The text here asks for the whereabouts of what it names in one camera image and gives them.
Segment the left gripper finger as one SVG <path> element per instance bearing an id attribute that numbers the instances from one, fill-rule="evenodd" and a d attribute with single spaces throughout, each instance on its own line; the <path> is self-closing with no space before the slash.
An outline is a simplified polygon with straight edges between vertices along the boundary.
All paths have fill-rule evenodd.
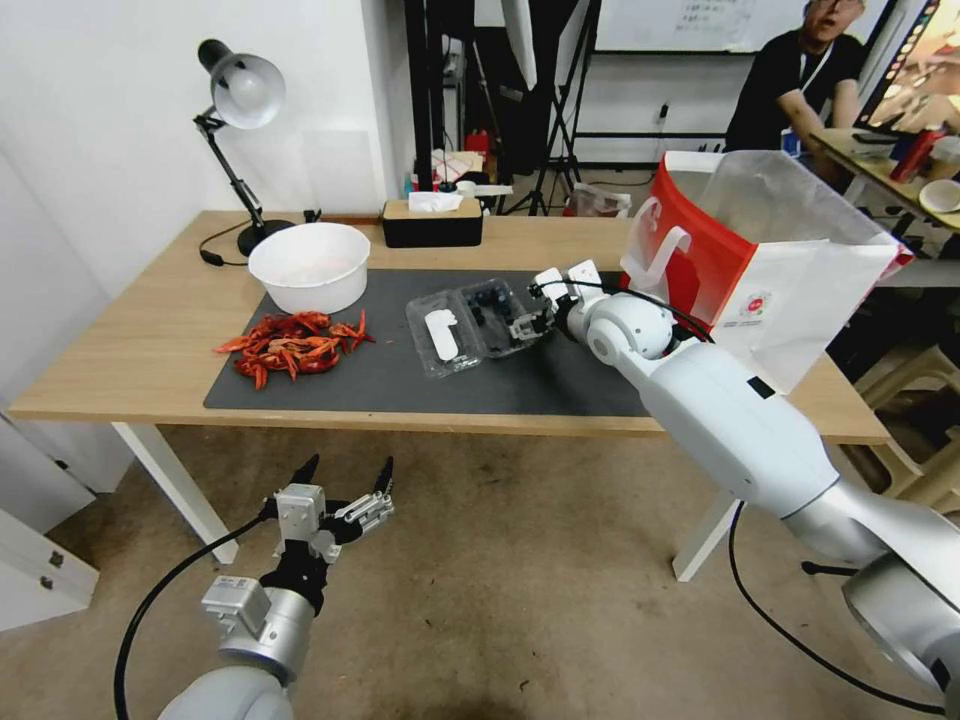
<path id="1" fill-rule="evenodd" d="M 329 520 L 334 537 L 362 537 L 394 512 L 392 500 L 394 457 L 388 456 L 372 491 L 336 509 Z"/>
<path id="2" fill-rule="evenodd" d="M 267 498 L 257 519 L 289 520 L 296 524 L 318 525 L 321 518 L 321 487 L 313 482 L 319 464 L 319 455 L 314 453 L 296 469 L 290 482 L 272 497 Z"/>

